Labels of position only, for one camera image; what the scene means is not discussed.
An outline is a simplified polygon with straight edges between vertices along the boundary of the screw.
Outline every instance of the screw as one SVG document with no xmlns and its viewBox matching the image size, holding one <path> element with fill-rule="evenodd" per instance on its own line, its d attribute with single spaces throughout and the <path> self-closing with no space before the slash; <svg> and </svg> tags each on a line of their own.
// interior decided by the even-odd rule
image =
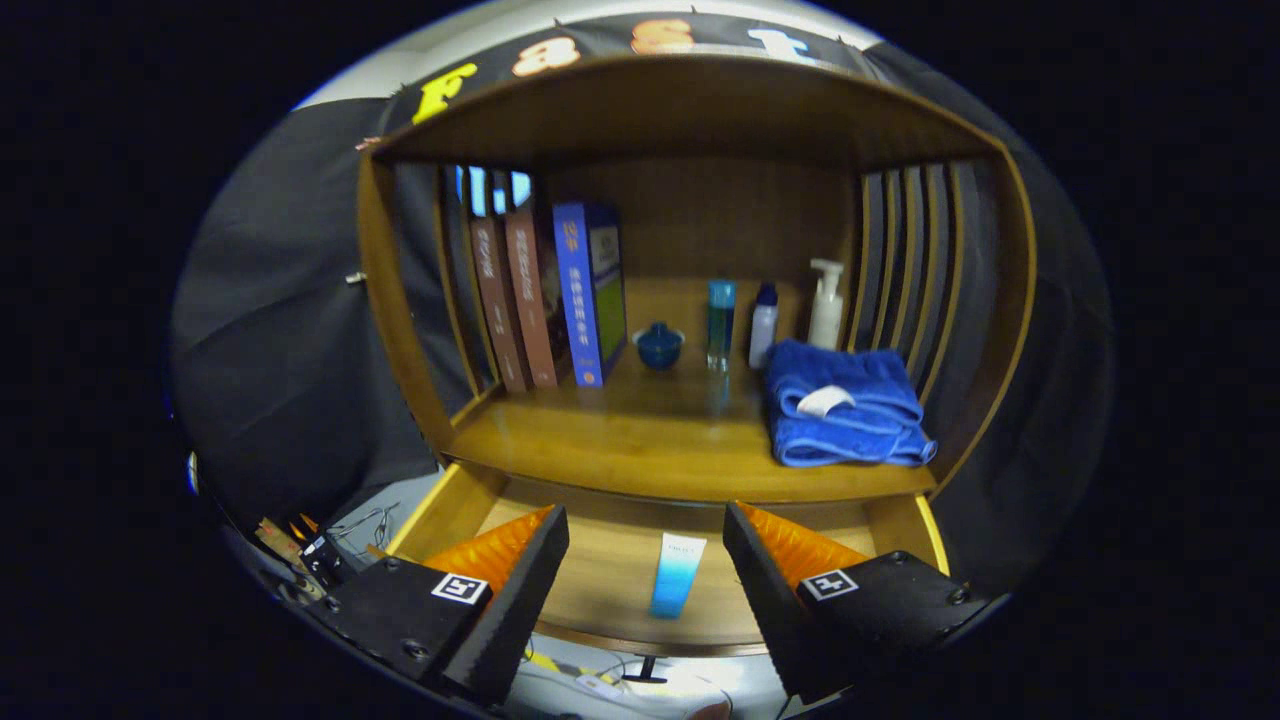
<svg viewBox="0 0 1280 720">
<path fill-rule="evenodd" d="M 422 647 L 417 641 L 402 641 L 401 650 L 404 651 L 404 655 L 412 657 L 419 662 L 426 660 L 426 656 L 429 655 L 426 648 Z"/>
</svg>

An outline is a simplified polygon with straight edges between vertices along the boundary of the wooden drawer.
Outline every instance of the wooden drawer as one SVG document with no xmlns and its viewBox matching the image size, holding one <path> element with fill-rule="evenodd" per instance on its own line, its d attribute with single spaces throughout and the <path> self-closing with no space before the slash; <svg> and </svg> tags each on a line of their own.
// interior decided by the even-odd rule
<svg viewBox="0 0 1280 720">
<path fill-rule="evenodd" d="M 568 512 L 570 546 L 538 632 L 645 655 L 767 652 L 721 541 L 723 505 L 637 500 L 509 478 L 460 461 L 422 500 L 388 551 L 420 561 L 549 503 L 561 503 Z M 922 495 L 762 507 L 865 555 L 905 550 L 947 571 L 933 515 Z M 648 612 L 663 532 L 708 541 L 684 614 L 676 620 Z"/>
</svg>

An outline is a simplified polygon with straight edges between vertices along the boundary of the blue towel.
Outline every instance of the blue towel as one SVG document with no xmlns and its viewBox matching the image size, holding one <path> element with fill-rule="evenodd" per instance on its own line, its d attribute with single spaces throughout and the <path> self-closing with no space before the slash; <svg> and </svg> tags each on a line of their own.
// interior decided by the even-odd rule
<svg viewBox="0 0 1280 720">
<path fill-rule="evenodd" d="M 808 418 L 796 405 L 827 386 L 838 386 L 854 398 L 854 406 L 832 407 L 827 423 L 897 434 L 924 418 L 902 357 L 892 350 L 851 355 L 785 340 L 771 351 L 765 383 L 782 413 L 791 418 Z"/>
<path fill-rule="evenodd" d="M 937 441 L 924 437 L 919 425 L 900 427 L 897 433 L 865 433 L 818 418 L 785 415 L 771 404 L 773 456 L 792 468 L 836 462 L 884 462 L 923 465 L 938 451 Z"/>
<path fill-rule="evenodd" d="M 799 411 L 805 396 L 827 386 L 845 389 L 854 405 L 837 405 L 824 418 Z M 769 352 L 765 387 L 773 456 L 783 465 L 915 466 L 938 451 L 920 429 L 924 410 L 892 350 L 850 355 L 785 340 Z"/>
</svg>

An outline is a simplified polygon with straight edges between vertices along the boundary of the blue book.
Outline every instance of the blue book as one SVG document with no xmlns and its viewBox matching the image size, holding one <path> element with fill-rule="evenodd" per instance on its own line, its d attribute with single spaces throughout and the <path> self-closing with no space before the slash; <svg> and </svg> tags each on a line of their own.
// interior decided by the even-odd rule
<svg viewBox="0 0 1280 720">
<path fill-rule="evenodd" d="M 600 387 L 627 343 L 622 247 L 612 208 L 566 202 L 552 209 L 573 377 Z"/>
</svg>

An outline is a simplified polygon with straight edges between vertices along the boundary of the wooden cabinet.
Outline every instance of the wooden cabinet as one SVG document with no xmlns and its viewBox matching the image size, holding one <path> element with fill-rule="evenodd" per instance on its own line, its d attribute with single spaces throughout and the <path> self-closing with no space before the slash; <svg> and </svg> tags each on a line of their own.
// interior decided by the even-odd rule
<svg viewBox="0 0 1280 720">
<path fill-rule="evenodd" d="M 512 395 L 484 388 L 476 378 L 485 355 L 463 348 L 475 397 L 448 415 L 399 277 L 397 163 L 521 170 L 553 201 L 617 206 L 628 333 L 654 320 L 685 331 L 677 366 L 654 373 L 628 347 L 603 388 L 568 379 Z M 927 393 L 946 363 L 963 278 L 965 208 L 948 197 L 954 163 L 986 164 L 995 178 L 997 232 L 983 250 L 996 255 L 1000 277 L 964 411 L 937 433 L 937 459 L 915 469 L 778 465 L 759 379 L 745 364 L 755 283 L 777 283 L 780 337 L 804 338 L 814 283 L 808 260 L 845 263 L 845 347 L 867 350 L 855 340 L 858 319 L 874 318 L 873 346 L 900 347 Z M 872 183 L 884 178 L 893 179 L 877 197 L 904 193 L 904 234 L 873 254 L 868 205 L 879 190 Z M 392 552 L 420 560 L 562 503 L 570 550 L 541 632 L 682 656 L 764 652 L 719 541 L 731 500 L 764 505 L 867 555 L 908 550 L 946 571 L 925 497 L 955 474 L 998 410 L 1033 300 L 1025 191 L 997 140 L 835 69 L 710 55 L 611 58 L 495 86 L 384 138 L 365 150 L 358 195 L 364 269 L 392 369 L 424 438 L 453 462 Z M 436 223 L 436 234 L 445 224 Z M 449 245 L 439 243 L 442 268 L 457 266 Z M 868 269 L 872 255 L 882 268 Z M 881 282 L 868 283 L 869 274 Z M 701 359 L 714 277 L 741 283 L 727 378 Z M 458 288 L 470 282 L 442 283 L 460 345 Z M 709 541 L 678 620 L 646 614 L 663 530 Z"/>
</svg>

